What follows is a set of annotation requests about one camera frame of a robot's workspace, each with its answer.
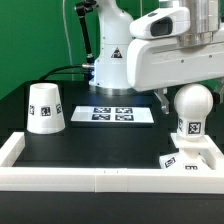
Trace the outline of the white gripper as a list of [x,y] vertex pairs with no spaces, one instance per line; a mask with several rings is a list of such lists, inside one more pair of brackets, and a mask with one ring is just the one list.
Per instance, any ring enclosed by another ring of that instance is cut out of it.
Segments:
[[[130,33],[128,82],[137,91],[156,89],[164,114],[166,87],[224,77],[224,23],[217,7],[158,8],[133,21]],[[217,93],[224,100],[224,78]]]

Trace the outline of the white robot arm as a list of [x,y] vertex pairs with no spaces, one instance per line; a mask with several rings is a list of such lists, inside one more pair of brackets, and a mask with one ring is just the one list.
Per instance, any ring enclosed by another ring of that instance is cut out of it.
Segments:
[[134,20],[115,0],[98,0],[100,55],[90,88],[109,95],[155,92],[169,112],[170,86],[224,79],[220,0],[159,0]]

